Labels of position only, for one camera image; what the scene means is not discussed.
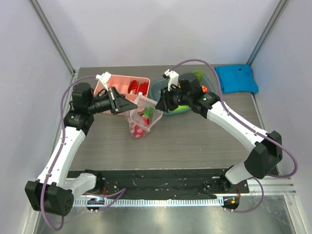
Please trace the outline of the clear pink zip top bag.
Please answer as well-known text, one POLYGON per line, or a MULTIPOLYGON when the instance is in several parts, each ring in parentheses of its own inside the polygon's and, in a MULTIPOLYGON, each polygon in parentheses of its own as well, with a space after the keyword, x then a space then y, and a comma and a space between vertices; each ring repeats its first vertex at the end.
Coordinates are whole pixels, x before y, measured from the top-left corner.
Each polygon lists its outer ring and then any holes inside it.
POLYGON ((125 116, 133 138, 141 139, 160 121, 163 112, 156 109, 156 101, 143 95, 137 96, 134 104, 137 108, 128 111, 125 116))

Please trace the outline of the pink dragon fruit toy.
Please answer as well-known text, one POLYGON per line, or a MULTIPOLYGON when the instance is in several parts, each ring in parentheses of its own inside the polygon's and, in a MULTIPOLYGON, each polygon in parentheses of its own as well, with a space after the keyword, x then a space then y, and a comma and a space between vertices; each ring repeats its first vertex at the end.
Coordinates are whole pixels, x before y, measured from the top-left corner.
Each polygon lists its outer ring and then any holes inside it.
POLYGON ((153 107, 143 108, 131 116, 129 128, 135 139, 143 138, 150 131, 154 110, 153 107))

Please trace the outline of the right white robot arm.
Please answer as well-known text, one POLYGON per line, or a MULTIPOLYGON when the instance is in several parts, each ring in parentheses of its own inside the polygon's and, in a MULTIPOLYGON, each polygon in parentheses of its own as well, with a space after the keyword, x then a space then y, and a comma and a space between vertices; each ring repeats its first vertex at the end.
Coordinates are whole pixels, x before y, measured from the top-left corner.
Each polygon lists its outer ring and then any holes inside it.
POLYGON ((175 71, 166 71, 163 77, 168 85, 160 91, 157 110, 170 112, 179 106, 188 106, 225 129, 249 152, 245 161, 230 167, 220 180, 223 191, 230 193, 238 183, 251 177, 264 178, 281 161, 282 150, 276 146, 281 143, 278 132, 267 133, 231 110, 214 92, 204 92, 194 74, 180 76, 175 71))

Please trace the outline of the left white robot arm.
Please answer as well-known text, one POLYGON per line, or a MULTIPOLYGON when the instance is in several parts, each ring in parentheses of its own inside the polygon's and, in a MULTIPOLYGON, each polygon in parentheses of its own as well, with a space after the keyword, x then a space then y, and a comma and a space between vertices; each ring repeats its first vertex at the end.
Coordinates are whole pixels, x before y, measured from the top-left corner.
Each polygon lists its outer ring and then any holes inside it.
POLYGON ((94 115, 105 111, 119 114, 137 108, 137 105, 121 95, 115 87, 96 97, 89 83, 71 85, 72 109, 61 114, 62 131, 45 169, 35 181, 28 181, 25 192, 35 211, 67 216, 74 200, 86 192, 100 194, 104 188, 102 174, 84 170, 77 178, 66 180, 76 152, 85 140, 94 115))

